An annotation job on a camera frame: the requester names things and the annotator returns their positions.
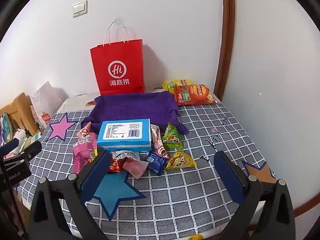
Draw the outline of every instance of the blue snack wrapper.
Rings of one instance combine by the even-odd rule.
[[[146,161],[149,162],[148,168],[155,171],[158,176],[161,176],[167,159],[157,155],[154,152],[149,152]]]

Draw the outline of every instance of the hi logo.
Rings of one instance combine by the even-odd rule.
[[[127,67],[123,62],[116,60],[110,63],[108,72],[114,78],[122,78],[127,73]]]

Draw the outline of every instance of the green snack bag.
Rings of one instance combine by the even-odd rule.
[[[164,133],[164,136],[162,137],[162,141],[164,146],[168,148],[178,148],[178,149],[183,148],[183,144],[179,139],[177,128],[170,123],[168,123],[167,129],[165,129],[165,133]]]

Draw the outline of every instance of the pink star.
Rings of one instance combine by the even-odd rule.
[[[47,141],[54,137],[59,137],[61,140],[65,141],[67,130],[73,126],[76,122],[68,122],[68,115],[67,113],[64,114],[60,122],[49,124],[52,130]]]

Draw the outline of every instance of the gray checkered fabric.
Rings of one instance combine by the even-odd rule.
[[[43,150],[30,162],[32,175],[19,188],[27,201],[32,202],[41,177],[59,180],[72,173],[72,145],[77,141],[80,122],[89,113],[81,111],[68,114],[69,121],[79,122],[68,130],[65,142],[58,138],[47,142],[50,127],[43,133],[40,138]],[[130,177],[128,181],[147,198],[122,201],[110,222],[97,200],[87,202],[90,214],[109,239],[172,240],[228,222],[238,205],[231,201],[215,171],[215,150],[205,141],[211,141],[217,131],[221,134],[219,142],[216,142],[217,150],[225,151],[230,160],[243,170],[241,160],[257,167],[264,163],[255,144],[223,104],[184,106],[179,108],[178,114],[180,122],[190,130],[187,135],[181,136],[183,150],[193,157],[197,167],[168,170],[160,177],[146,170],[140,179]],[[228,118],[227,125],[223,125],[224,117]],[[51,122],[61,118],[62,114],[56,114]],[[169,155],[174,152],[175,149],[168,151]],[[202,155],[210,161],[200,159]],[[68,225],[77,229],[64,200],[61,206]]]

